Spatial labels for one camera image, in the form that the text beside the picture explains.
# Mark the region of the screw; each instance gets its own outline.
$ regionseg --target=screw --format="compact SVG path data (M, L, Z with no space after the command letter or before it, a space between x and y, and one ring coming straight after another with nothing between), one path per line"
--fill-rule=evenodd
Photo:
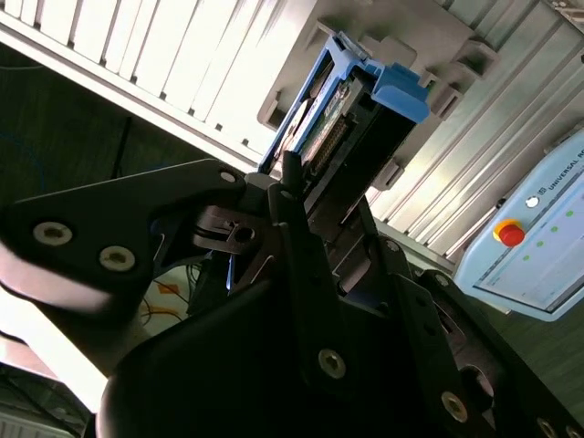
M566 427L566 433L569 438L582 438L582 435L580 435L572 426Z
M61 246L73 238L73 232L59 222L43 222L33 229L33 236L43 245Z
M223 172L221 172L219 174L228 183L234 183L235 182L235 175L231 174L230 172L223 171Z
M458 422L466 422L468 420L468 412L464 403L449 391L445 391L441 396L444 408L452 415Z
M385 244L394 253L397 253L398 251L400 251L400 246L398 244L396 244L395 242L393 242L392 240L386 240Z
M441 286L444 286L444 287L448 286L448 280L446 279L445 276L443 276L441 274L436 274L436 276L434 278L436 278L436 281L438 283L440 283Z
M128 248L114 245L99 253L99 262L109 271L126 272L136 265L136 257Z
M342 379L347 372L345 361L333 349L322 349L318 353L318 365L335 380Z
M541 429L541 432L543 432L547 438L558 438L558 434L556 433L556 431L554 431L554 428L551 427L551 424L549 424L549 422L547 422L543 418L537 419L537 425L539 426L539 429Z

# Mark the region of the blue cable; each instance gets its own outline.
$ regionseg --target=blue cable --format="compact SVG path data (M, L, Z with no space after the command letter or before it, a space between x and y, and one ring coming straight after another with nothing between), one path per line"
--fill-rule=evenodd
M0 132L0 139L13 143L15 146L18 146L21 151L23 151L26 155L28 155L28 159L33 163L33 165L38 170L38 177L40 179L40 190L43 193L46 189L45 172L43 171L43 166L42 166L41 162L38 160L38 158L36 157L33 150L30 147L26 146L22 141L15 139L14 137L12 137L9 134L4 134L3 132Z

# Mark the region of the red button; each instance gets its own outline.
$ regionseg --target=red button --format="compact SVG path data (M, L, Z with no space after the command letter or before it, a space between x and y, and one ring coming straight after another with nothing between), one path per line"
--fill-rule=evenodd
M524 231L515 224L504 226L501 231L499 231L501 242L510 248L523 242L525 236L526 234Z

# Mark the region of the dark green floor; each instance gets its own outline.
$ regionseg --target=dark green floor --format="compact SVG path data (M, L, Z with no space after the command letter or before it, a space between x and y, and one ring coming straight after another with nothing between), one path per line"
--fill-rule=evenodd
M584 302L556 322L485 312L493 326L584 424Z
M0 66L31 65L0 46ZM0 70L0 204L107 180L125 111L41 68ZM124 175L202 158L194 147L132 119ZM556 323L488 309L493 325L584 423L584 303Z

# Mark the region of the emergency stop button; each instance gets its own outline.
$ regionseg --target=emergency stop button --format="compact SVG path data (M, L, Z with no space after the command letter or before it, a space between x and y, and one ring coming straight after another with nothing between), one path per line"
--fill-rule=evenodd
M515 219L507 219L495 227L493 236L503 245L513 248L523 242L526 233L518 221Z

